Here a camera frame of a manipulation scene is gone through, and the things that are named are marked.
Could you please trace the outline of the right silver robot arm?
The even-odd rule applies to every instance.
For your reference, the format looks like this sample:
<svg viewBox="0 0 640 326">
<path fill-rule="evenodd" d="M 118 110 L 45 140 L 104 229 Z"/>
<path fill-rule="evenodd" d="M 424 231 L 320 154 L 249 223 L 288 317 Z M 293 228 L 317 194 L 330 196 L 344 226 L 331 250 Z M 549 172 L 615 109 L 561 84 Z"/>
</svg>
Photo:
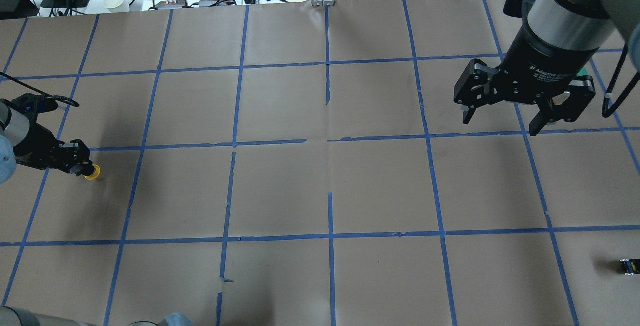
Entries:
<svg viewBox="0 0 640 326">
<path fill-rule="evenodd" d="M 538 107 L 532 137 L 574 123 L 596 96 L 594 79 L 580 72 L 614 31 L 625 41 L 622 59 L 639 66 L 639 0 L 507 0 L 503 12 L 522 25 L 498 67 L 473 58 L 462 72 L 453 100 L 464 124 L 500 102 Z"/>
</svg>

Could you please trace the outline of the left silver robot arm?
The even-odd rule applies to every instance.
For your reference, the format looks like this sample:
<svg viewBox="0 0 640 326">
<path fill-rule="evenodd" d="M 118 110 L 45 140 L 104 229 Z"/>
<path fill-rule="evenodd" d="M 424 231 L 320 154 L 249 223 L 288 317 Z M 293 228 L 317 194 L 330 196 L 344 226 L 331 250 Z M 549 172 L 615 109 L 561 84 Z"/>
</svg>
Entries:
<svg viewBox="0 0 640 326">
<path fill-rule="evenodd" d="M 38 115 L 50 112 L 57 99 L 39 100 L 27 94 L 23 98 L 1 100 L 0 182 L 12 178 L 19 165 L 36 170 L 62 171 L 96 180 L 101 167 L 90 159 L 90 149 L 80 139 L 65 143 L 41 124 Z"/>
</svg>

